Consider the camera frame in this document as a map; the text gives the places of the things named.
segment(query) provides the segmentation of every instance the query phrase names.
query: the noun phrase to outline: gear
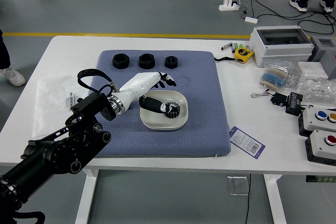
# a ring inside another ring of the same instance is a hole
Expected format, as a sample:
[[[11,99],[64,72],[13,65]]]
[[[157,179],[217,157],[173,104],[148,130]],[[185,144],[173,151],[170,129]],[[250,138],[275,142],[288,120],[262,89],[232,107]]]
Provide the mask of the gear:
[[[176,102],[168,102],[166,103],[166,111],[164,115],[168,118],[177,118],[180,114],[180,106]]]

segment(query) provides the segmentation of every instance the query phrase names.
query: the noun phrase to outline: white bowl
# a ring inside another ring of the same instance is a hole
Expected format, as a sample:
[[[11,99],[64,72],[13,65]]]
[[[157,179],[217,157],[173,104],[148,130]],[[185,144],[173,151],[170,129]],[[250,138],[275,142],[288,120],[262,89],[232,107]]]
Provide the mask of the white bowl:
[[[155,113],[140,107],[140,118],[144,125],[153,130],[171,131],[181,128],[188,119],[187,100],[181,93],[171,90],[150,91],[146,97],[151,97],[162,103],[176,102],[180,106],[180,114],[176,118],[167,118],[164,114]]]

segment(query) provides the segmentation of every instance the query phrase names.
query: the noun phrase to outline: robotic arm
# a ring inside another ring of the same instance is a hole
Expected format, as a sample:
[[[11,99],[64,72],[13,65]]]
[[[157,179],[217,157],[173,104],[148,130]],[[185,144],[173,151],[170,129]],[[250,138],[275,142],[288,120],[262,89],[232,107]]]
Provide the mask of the robotic arm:
[[[98,91],[81,81],[86,76],[101,76],[110,83]],[[79,173],[110,142],[111,134],[103,131],[96,114],[101,113],[106,120],[112,121],[117,114],[124,114],[134,101],[144,100],[146,106],[144,95],[158,84],[164,87],[162,81],[176,86],[166,73],[147,72],[138,73],[118,90],[112,80],[97,69],[79,72],[78,83],[93,93],[71,107],[73,115],[66,120],[64,128],[41,140],[30,140],[21,156],[23,161],[0,176],[0,223],[17,223],[14,218],[38,218],[37,223],[44,223],[41,212],[19,213],[17,210],[53,174]],[[101,92],[106,87],[111,88],[108,95]],[[155,112],[165,113],[161,108],[164,106],[160,104],[160,111]],[[65,133],[69,136],[55,141]]]

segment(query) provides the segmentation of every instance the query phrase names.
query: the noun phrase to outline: white table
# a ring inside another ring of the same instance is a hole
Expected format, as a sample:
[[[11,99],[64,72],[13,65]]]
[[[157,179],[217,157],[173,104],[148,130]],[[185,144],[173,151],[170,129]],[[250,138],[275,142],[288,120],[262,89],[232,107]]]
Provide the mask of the white table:
[[[221,46],[228,42],[74,36],[53,38],[0,133],[0,165],[19,163],[28,140],[33,140],[38,80],[95,68],[104,50],[199,50],[210,51],[216,58],[221,58],[232,56],[229,49],[221,51]],[[247,41],[235,42],[247,44]],[[99,169],[264,174],[275,223],[286,222],[277,187],[277,179],[282,174],[336,175],[336,167],[307,161],[306,138],[298,134],[296,116],[272,105],[270,97],[250,97],[251,93],[262,92],[258,83],[264,69],[256,67],[254,59],[244,65],[218,62],[216,67],[229,126],[237,126],[266,146],[259,159],[252,158],[234,145],[226,157],[216,158],[95,158],[85,168],[87,179],[76,223],[87,223]]]

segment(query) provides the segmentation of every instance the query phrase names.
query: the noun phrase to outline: plastic bag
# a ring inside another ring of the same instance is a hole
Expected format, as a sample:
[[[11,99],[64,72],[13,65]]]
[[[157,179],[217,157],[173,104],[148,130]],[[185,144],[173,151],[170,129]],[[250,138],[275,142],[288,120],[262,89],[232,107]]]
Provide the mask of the plastic bag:
[[[37,82],[33,137],[49,135],[65,126],[73,113],[70,107],[88,90],[77,82],[77,75],[60,76]]]
[[[279,92],[282,88],[296,88],[299,83],[301,71],[297,62],[279,59],[265,59],[265,73],[260,85]]]
[[[336,79],[326,80],[303,74],[297,92],[303,95],[304,102],[336,106]]]

